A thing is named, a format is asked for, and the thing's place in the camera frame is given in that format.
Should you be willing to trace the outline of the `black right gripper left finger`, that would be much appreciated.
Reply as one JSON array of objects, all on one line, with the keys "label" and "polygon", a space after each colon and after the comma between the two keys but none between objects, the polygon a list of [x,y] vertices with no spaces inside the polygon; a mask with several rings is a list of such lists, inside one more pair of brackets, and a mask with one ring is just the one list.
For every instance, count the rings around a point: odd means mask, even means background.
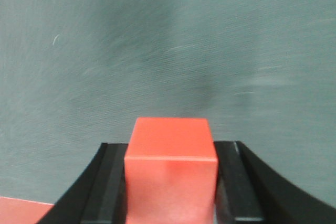
[{"label": "black right gripper left finger", "polygon": [[38,223],[125,223],[126,143],[102,143],[95,156]]}]

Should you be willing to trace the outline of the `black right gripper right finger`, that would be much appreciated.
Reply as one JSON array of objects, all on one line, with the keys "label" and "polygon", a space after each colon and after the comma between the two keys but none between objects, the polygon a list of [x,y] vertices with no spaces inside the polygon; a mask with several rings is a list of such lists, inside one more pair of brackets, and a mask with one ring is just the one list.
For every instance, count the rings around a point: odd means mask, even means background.
[{"label": "black right gripper right finger", "polygon": [[335,223],[335,208],[282,177],[240,141],[216,141],[218,223]]}]

